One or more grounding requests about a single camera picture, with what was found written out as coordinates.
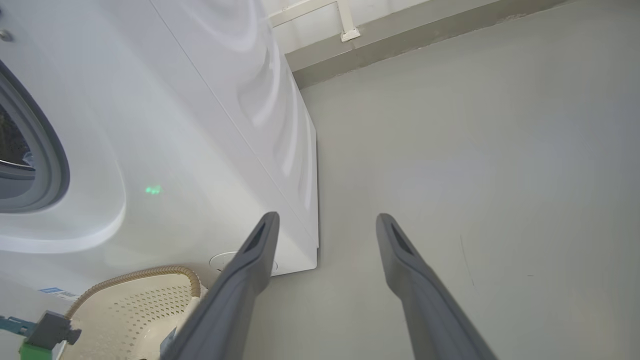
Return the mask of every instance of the concrete floor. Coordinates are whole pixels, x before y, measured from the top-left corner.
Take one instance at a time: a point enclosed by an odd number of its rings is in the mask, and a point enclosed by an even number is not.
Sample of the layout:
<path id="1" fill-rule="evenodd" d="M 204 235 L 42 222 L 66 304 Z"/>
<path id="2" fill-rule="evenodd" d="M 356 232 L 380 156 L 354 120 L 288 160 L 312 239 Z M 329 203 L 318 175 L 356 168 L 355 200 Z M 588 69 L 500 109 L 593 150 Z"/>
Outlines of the concrete floor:
<path id="1" fill-rule="evenodd" d="M 319 266 L 271 281 L 245 359 L 413 358 L 381 212 L 499 358 L 635 358 L 638 19 L 578 1 L 305 89 Z"/>

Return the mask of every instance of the white pipe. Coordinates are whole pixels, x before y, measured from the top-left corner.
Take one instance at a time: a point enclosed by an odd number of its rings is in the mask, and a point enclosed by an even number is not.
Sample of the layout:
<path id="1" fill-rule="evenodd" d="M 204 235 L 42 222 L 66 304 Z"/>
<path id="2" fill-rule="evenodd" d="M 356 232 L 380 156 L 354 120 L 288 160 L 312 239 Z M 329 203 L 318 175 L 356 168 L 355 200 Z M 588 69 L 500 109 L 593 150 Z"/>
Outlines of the white pipe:
<path id="1" fill-rule="evenodd" d="M 272 13 L 269 16 L 271 26 L 274 28 L 278 25 L 282 25 L 285 22 L 291 21 L 297 17 L 301 17 L 306 13 L 310 13 L 314 10 L 323 8 L 329 4 L 338 3 L 338 12 L 340 13 L 340 21 L 342 23 L 342 42 L 347 42 L 351 39 L 360 36 L 360 32 L 353 25 L 353 18 L 351 16 L 351 8 L 349 7 L 348 0 L 303 0 L 299 3 L 290 5 L 279 12 Z"/>

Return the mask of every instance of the white washing machine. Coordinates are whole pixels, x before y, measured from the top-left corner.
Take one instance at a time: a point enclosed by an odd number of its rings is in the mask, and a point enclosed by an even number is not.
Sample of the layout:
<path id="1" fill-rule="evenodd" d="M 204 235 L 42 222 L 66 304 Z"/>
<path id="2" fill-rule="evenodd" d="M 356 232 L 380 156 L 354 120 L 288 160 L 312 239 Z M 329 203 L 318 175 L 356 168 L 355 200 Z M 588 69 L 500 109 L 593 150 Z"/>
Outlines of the white washing machine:
<path id="1" fill-rule="evenodd" d="M 259 0 L 0 0 L 0 275 L 80 294 L 237 250 L 316 267 L 316 131 Z"/>

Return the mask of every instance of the screw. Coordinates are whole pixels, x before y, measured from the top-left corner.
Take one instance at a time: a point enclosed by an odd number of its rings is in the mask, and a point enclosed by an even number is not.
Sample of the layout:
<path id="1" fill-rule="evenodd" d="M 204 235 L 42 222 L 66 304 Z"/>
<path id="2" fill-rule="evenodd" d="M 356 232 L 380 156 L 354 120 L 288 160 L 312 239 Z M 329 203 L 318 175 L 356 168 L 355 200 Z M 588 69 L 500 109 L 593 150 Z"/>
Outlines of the screw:
<path id="1" fill-rule="evenodd" d="M 13 36 L 11 36 L 11 33 L 6 29 L 2 29 L 0 30 L 0 40 L 6 42 L 13 41 Z"/>

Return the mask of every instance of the laundry basket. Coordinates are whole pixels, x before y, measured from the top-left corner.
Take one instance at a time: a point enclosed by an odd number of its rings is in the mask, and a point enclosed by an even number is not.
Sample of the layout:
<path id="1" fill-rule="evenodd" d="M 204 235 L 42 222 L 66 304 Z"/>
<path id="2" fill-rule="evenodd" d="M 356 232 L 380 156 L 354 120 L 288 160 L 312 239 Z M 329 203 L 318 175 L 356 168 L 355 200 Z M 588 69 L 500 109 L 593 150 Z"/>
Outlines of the laundry basket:
<path id="1" fill-rule="evenodd" d="M 101 282 L 85 292 L 66 314 L 82 329 L 61 359 L 155 360 L 160 344 L 196 308 L 202 292 L 196 273 L 184 266 L 161 266 Z"/>

